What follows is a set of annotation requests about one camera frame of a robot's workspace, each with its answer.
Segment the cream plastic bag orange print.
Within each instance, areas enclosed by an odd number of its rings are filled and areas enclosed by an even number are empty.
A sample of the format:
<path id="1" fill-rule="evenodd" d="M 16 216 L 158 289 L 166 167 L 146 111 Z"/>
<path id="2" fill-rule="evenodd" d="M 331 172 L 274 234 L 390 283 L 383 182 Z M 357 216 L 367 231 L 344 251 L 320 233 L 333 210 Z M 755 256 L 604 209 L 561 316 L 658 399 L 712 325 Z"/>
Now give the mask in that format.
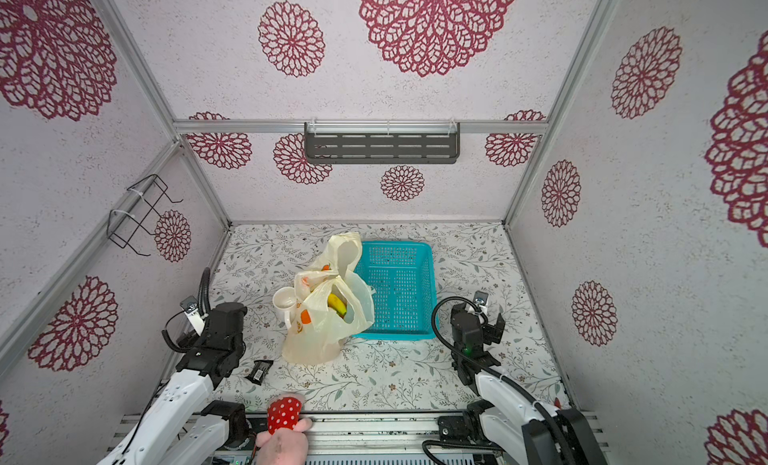
<path id="1" fill-rule="evenodd" d="M 287 362 L 312 366 L 331 362 L 349 338 L 373 325 L 373 289 L 355 272 L 362 254 L 359 233 L 333 235 L 323 252 L 294 276 L 300 307 L 283 344 Z M 327 306 L 330 293 L 347 305 L 344 318 Z"/>

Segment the yellow banana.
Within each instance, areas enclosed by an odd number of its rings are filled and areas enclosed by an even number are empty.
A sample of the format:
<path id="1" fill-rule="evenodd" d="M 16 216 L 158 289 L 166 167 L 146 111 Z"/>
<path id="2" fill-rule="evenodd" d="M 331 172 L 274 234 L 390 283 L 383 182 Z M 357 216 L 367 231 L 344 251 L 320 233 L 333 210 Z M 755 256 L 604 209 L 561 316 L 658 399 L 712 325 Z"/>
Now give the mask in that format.
<path id="1" fill-rule="evenodd" d="M 328 295 L 327 306 L 334 310 L 340 318 L 344 318 L 347 314 L 347 305 L 334 293 Z"/>

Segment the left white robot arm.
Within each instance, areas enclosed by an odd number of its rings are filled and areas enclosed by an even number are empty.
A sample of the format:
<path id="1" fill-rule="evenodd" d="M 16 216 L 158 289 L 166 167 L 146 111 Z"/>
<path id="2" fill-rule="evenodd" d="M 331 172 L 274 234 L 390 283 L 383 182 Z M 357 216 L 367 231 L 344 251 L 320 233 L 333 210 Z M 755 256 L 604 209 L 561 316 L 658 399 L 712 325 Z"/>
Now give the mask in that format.
<path id="1" fill-rule="evenodd" d="M 249 438 L 245 406 L 213 398 L 245 353 L 246 314 L 247 307 L 236 302 L 212 309 L 159 397 L 149 401 L 103 464 L 201 464 L 219 448 Z"/>

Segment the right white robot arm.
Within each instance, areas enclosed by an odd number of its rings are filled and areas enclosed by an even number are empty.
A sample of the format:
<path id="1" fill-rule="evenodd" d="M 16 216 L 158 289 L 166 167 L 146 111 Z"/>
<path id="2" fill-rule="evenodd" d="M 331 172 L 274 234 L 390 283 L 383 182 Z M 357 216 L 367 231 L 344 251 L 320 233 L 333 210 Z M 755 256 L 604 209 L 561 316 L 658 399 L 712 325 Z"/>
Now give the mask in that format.
<path id="1" fill-rule="evenodd" d="M 545 403 L 501 371 L 485 349 L 498 343 L 505 321 L 491 324 L 477 303 L 458 296 L 437 303 L 431 327 L 450 352 L 461 383 L 478 397 L 460 417 L 438 419 L 439 438 L 422 450 L 436 464 L 433 447 L 505 453 L 516 464 L 606 464 L 593 428 L 574 408 Z"/>

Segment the white ceramic mug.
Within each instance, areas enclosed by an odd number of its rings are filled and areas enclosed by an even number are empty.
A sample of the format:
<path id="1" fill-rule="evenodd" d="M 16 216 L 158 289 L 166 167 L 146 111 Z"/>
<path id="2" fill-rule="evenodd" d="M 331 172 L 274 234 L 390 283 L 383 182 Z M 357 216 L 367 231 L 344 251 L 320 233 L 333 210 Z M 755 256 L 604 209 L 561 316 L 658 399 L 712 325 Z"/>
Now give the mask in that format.
<path id="1" fill-rule="evenodd" d="M 300 307 L 295 289 L 280 288 L 272 297 L 272 305 L 277 321 L 290 330 Z"/>

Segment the teal plastic basket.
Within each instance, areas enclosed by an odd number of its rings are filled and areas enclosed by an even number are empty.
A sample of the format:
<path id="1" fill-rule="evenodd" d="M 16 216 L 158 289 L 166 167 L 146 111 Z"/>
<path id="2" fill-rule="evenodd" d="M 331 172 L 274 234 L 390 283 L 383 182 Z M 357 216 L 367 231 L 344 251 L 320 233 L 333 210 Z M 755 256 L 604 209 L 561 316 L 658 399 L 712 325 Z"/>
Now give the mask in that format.
<path id="1" fill-rule="evenodd" d="M 374 323 L 359 334 L 361 338 L 419 341 L 434 337 L 431 315 L 437 285 L 430 245 L 366 241 L 355 272 L 373 289 Z"/>

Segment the pink plush toy spotted cap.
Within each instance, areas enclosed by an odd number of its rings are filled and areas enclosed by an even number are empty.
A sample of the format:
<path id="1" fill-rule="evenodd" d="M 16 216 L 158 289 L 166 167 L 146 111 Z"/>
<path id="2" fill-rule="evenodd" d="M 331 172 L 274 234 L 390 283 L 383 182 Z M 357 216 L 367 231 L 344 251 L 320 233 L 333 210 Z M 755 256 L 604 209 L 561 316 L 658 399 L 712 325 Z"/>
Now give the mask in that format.
<path id="1" fill-rule="evenodd" d="M 255 464 L 299 465 L 306 462 L 309 449 L 307 432 L 312 420 L 303 415 L 305 397 L 280 395 L 267 407 L 267 430 L 256 435 Z"/>

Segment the grey wall shelf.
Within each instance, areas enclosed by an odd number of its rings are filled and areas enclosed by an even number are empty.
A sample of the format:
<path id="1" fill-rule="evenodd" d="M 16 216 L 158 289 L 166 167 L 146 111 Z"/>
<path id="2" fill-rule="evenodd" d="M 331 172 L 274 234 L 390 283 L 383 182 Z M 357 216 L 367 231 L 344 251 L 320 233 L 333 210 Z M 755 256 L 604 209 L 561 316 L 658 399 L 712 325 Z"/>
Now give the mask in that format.
<path id="1" fill-rule="evenodd" d="M 313 165 L 451 165 L 460 156 L 461 127 L 391 122 L 304 124 L 304 153 Z"/>

